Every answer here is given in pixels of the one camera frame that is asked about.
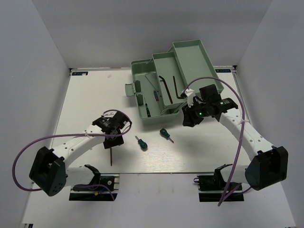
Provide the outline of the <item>brown hex key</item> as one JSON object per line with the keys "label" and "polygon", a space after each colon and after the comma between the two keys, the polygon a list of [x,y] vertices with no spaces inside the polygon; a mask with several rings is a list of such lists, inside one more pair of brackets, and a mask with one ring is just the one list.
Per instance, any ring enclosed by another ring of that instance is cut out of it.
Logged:
{"label": "brown hex key", "polygon": [[113,165],[113,152],[112,152],[112,147],[110,147],[110,166]]}
{"label": "brown hex key", "polygon": [[169,101],[170,101],[171,104],[173,104],[173,100],[172,100],[172,97],[171,97],[171,94],[170,94],[170,91],[169,91],[169,88],[168,88],[168,85],[167,85],[165,79],[164,79],[162,76],[158,76],[158,77],[159,77],[159,78],[161,79],[161,81],[164,83],[164,86],[165,86],[165,89],[166,89],[166,92],[167,92]]}
{"label": "brown hex key", "polygon": [[177,84],[176,84],[175,76],[173,76],[173,83],[174,83],[174,89],[175,89],[176,98],[177,98],[177,99],[184,99],[184,97],[183,97],[183,96],[180,96],[180,95],[178,94],[178,90],[177,90]]}

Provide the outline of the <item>green stubby phillips screwdriver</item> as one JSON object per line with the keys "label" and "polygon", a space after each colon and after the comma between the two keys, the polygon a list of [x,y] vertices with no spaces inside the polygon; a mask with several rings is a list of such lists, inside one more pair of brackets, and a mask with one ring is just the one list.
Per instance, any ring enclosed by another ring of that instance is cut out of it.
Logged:
{"label": "green stubby phillips screwdriver", "polygon": [[165,138],[166,140],[169,140],[170,142],[174,143],[174,141],[171,139],[170,134],[167,132],[166,129],[162,128],[160,129],[160,135]]}

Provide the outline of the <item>black green precision screwdriver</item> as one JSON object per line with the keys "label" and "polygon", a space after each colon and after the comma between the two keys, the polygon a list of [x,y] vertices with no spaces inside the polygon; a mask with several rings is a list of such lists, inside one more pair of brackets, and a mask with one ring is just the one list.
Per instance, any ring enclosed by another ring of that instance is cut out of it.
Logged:
{"label": "black green precision screwdriver", "polygon": [[151,113],[150,113],[150,110],[149,110],[149,107],[148,107],[148,104],[147,104],[147,102],[146,102],[145,97],[144,97],[143,99],[144,99],[144,105],[145,105],[147,117],[151,117]]}

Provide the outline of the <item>blue handled screwdriver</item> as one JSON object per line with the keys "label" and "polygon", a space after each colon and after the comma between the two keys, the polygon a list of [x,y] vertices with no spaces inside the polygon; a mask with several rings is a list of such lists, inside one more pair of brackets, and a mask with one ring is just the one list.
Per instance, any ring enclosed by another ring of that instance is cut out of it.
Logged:
{"label": "blue handled screwdriver", "polygon": [[154,98],[155,98],[156,102],[159,102],[159,97],[158,97],[156,90],[153,91],[153,94],[154,94]]}

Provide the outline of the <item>green toolbox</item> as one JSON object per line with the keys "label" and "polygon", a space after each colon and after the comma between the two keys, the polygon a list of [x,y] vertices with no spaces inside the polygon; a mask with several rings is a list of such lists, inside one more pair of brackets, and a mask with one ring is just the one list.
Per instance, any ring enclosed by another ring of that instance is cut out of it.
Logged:
{"label": "green toolbox", "polygon": [[[179,114],[187,103],[186,99],[177,99],[174,89],[175,76],[178,94],[188,86],[200,95],[199,89],[214,84],[218,93],[224,89],[218,81],[218,75],[200,39],[173,42],[164,53],[153,54],[152,58],[136,60],[131,63],[132,83],[125,85],[126,96],[134,96],[139,118],[144,125],[168,123]],[[173,104],[170,103],[162,76],[169,88]],[[153,91],[156,90],[159,102]],[[144,98],[151,117],[147,117]]]}

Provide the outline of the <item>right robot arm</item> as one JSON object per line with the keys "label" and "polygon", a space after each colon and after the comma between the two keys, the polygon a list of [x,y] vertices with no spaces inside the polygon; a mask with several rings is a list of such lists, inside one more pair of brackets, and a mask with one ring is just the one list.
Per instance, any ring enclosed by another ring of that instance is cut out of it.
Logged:
{"label": "right robot arm", "polygon": [[201,88],[200,97],[188,89],[184,94],[187,104],[182,108],[183,126],[194,127],[205,117],[215,118],[238,140],[239,149],[244,149],[248,165],[224,164],[214,171],[213,184],[226,189],[234,183],[248,184],[254,190],[261,190],[287,178],[288,152],[275,147],[266,140],[242,116],[238,105],[231,99],[223,99],[214,85]]}

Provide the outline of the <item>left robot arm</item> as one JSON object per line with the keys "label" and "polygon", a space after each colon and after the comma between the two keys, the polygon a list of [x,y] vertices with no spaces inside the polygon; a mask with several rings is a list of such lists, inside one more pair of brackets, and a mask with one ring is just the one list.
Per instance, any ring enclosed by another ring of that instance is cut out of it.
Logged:
{"label": "left robot arm", "polygon": [[29,177],[48,196],[58,194],[65,186],[76,190],[112,190],[100,181],[101,173],[92,165],[85,164],[80,167],[71,167],[71,164],[99,144],[112,148],[124,143],[123,128],[131,125],[130,118],[120,112],[110,116],[102,115],[94,120],[88,128],[76,134],[67,142],[54,147],[42,147],[34,159]]}

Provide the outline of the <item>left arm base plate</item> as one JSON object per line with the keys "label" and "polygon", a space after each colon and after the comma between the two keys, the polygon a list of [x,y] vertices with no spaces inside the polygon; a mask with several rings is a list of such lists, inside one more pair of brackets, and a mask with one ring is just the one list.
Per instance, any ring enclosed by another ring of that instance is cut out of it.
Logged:
{"label": "left arm base plate", "polygon": [[101,174],[95,182],[90,182],[93,187],[72,187],[69,201],[115,201],[119,190],[119,174]]}

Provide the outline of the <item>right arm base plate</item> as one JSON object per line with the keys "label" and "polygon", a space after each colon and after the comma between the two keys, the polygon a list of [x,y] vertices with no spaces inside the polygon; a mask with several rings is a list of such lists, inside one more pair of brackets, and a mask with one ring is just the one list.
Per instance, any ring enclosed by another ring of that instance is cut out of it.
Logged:
{"label": "right arm base plate", "polygon": [[[225,187],[225,183],[222,187],[219,186],[214,179],[214,175],[199,175],[193,179],[193,182],[198,185],[200,202],[219,202]],[[233,192],[229,197],[227,197],[224,201],[244,201],[242,191],[242,186],[239,186],[238,189]]]}

